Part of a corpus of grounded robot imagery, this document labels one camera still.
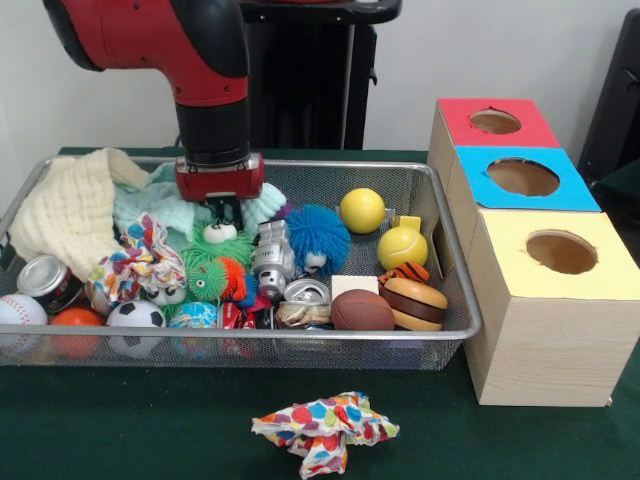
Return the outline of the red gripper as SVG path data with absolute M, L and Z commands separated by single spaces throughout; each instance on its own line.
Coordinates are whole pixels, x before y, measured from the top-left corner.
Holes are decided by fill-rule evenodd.
M 203 203 L 213 197 L 236 197 L 228 202 L 228 219 L 241 231 L 244 222 L 239 199 L 260 196 L 264 183 L 264 159 L 260 153 L 253 152 L 238 164 L 213 168 L 191 165 L 185 157 L 178 157 L 175 176 L 182 198 L 186 201 Z M 212 225 L 225 223 L 224 200 L 209 199 L 207 207 L 211 212 Z

